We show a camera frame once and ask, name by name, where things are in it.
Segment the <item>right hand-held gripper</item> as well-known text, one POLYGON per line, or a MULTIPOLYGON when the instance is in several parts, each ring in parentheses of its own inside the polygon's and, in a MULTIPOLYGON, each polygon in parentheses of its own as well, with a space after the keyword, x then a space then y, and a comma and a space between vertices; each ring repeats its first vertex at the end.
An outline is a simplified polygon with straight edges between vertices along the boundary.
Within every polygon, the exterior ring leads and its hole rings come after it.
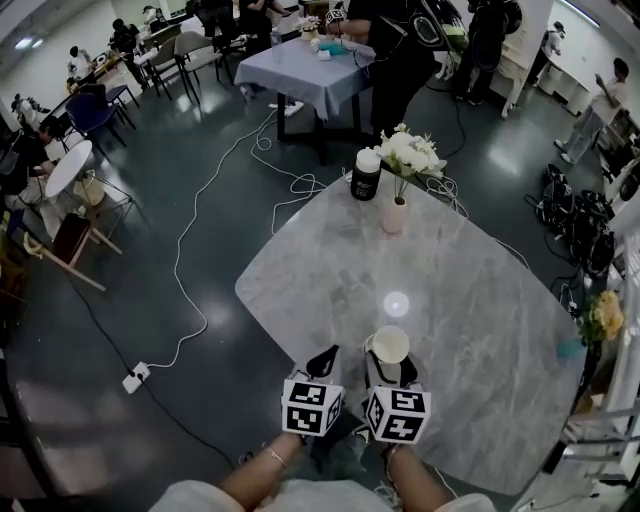
POLYGON ((417 381, 418 371, 408 354, 400 362, 400 386, 389 388, 383 365, 373 350, 365 353, 368 406, 365 417, 378 442, 417 444, 431 416, 432 396, 417 381))

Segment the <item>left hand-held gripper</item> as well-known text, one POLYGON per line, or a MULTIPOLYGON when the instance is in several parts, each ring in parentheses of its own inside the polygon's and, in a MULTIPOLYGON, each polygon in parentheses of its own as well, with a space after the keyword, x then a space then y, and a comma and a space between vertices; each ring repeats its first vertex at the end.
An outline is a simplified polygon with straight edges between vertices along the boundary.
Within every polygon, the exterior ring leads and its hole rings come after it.
POLYGON ((282 430, 303 437, 324 437, 340 415, 341 347, 332 345, 310 359, 306 375, 296 371, 284 380, 281 395, 282 430))

